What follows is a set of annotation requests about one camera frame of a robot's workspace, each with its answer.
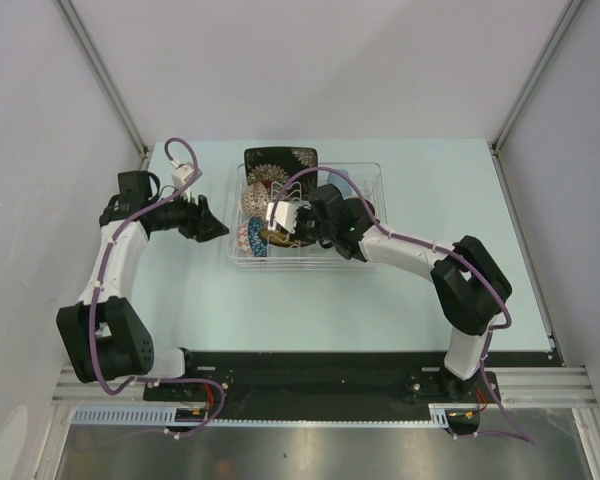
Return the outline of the round black yellow saucer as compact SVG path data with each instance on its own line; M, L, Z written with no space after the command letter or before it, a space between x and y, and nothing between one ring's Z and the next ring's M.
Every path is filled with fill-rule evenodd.
M303 248L311 245L310 242L293 239L288 233L270 231L267 228L260 230L259 237L266 246L278 248Z

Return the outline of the red patterned white bowl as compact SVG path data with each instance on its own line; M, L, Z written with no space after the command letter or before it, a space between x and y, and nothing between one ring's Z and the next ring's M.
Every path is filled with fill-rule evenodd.
M249 240L249 222L243 222L236 231L234 255L239 258L248 258L253 256Z

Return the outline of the light blue cup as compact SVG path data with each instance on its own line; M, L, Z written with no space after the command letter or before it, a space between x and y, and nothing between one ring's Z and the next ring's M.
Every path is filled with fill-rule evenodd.
M349 173L347 170L336 169L328 173L326 183L336 187L343 198L348 198L353 195L351 185L347 181L348 177Z

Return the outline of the brown patterned bowl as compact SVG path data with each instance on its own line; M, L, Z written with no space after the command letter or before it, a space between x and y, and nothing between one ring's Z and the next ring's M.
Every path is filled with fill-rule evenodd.
M240 208L245 217L255 217L266 220L270 193L261 182L255 182L247 186L241 193Z

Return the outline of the blue patterned bowl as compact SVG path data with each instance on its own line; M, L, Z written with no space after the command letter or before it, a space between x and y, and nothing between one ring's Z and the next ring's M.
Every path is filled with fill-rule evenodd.
M265 223L258 217L251 217L247 222L247 237L254 257L267 256L267 243L261 236Z

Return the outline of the white wire dish rack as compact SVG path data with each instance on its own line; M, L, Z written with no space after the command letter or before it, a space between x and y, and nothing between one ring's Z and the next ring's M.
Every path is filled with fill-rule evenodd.
M350 179L357 185L361 193L375 207L376 217L379 220L386 219L386 208L384 201L384 191L382 182L381 167L373 162L353 162L353 163L326 163L326 167L333 169L344 169L349 173ZM234 255L235 236L238 227L250 218L245 217L240 208L241 193L247 188L244 163L238 165L235 175L235 188L232 220L229 227L230 234L228 240L228 256L239 268L243 270L373 270L374 264L360 262L358 260L346 260L342 258L334 248L326 249L319 244L312 244L303 248L278 248L267 246L267 256L263 258L248 257L239 258ZM270 200L275 200L281 185L274 183L273 191L270 193ZM297 204L298 206L308 206L309 203L301 200L304 195L300 180L289 187L282 200Z

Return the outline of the red black mug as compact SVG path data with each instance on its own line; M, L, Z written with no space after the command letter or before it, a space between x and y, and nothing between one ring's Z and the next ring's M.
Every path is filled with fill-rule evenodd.
M375 207L367 199L352 197L346 200L350 213L356 222L373 223L376 217Z

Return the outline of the square black floral plate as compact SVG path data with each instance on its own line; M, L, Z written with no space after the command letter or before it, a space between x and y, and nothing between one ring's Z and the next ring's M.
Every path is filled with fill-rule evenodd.
M274 183L283 186L298 172L317 166L318 152L310 147L256 147L244 152L247 184L262 183L268 192Z

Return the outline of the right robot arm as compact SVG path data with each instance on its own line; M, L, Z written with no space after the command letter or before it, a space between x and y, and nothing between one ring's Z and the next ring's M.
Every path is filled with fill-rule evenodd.
M305 205L281 202L272 209L289 236L333 248L346 260L388 265L433 285L452 327L448 351L438 374L440 389L464 401L477 389L494 321L505 311L512 286L483 243L465 236L445 245L395 233L382 224L364 197L344 197L326 184L307 196Z

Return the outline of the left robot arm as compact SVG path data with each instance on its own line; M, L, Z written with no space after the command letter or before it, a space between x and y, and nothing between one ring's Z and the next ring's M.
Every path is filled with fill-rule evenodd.
M184 350L154 344L131 304L140 258L157 231L176 230L199 243L229 233L210 211L205 196L159 200L156 175L128 171L118 175L119 193L99 218L101 245L87 287L77 302L61 308L56 323L77 378L96 382L93 361L101 378L166 378L166 387L177 398L194 397L201 387L200 374L185 365Z

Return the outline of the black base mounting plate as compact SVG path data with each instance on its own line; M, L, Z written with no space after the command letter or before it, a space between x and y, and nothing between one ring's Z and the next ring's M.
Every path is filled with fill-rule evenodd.
M399 422L433 404L471 405L497 390L493 373L457 381L443 353L192 352L185 376L221 385L222 420Z

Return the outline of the aluminium frame rail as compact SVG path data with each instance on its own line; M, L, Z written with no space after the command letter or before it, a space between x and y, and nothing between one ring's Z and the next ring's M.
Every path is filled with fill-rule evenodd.
M133 120L128 106L75 3L70 0L54 0L53 4L66 24L77 48L82 54L101 93L104 95L126 137L133 145L139 158L145 159L149 148L142 139L140 130Z

